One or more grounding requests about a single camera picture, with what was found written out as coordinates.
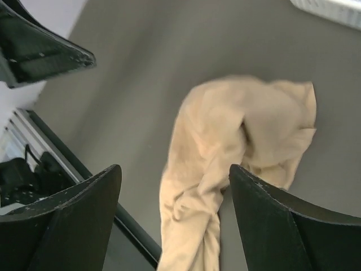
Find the cloth fold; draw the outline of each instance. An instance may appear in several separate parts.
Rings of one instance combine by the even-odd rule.
[[[315,133],[312,83],[228,76],[193,88],[174,123],[160,185],[158,271],[218,271],[231,164],[289,189]]]

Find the table surface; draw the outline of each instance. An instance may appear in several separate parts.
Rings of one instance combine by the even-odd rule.
[[[361,216],[361,32],[286,0],[89,0],[71,39],[98,68],[50,81],[35,111],[92,172],[122,166],[120,203],[156,242],[177,110],[227,74],[314,83],[318,130],[290,192]],[[246,271],[229,191],[220,217],[221,270]]]

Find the towel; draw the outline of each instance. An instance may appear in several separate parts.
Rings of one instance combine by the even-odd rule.
[[[314,136],[315,118],[310,82],[228,76],[193,88],[175,120],[161,179],[157,270],[219,270],[217,213],[230,165],[287,190]]]

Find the cloth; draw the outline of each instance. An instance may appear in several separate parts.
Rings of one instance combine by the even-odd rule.
[[[288,189],[315,133],[312,83],[228,76],[193,88],[175,120],[160,186],[158,271],[219,270],[231,164]]]

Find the white object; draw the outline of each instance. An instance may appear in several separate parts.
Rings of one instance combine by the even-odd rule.
[[[290,0],[297,8],[361,30],[361,0]]]

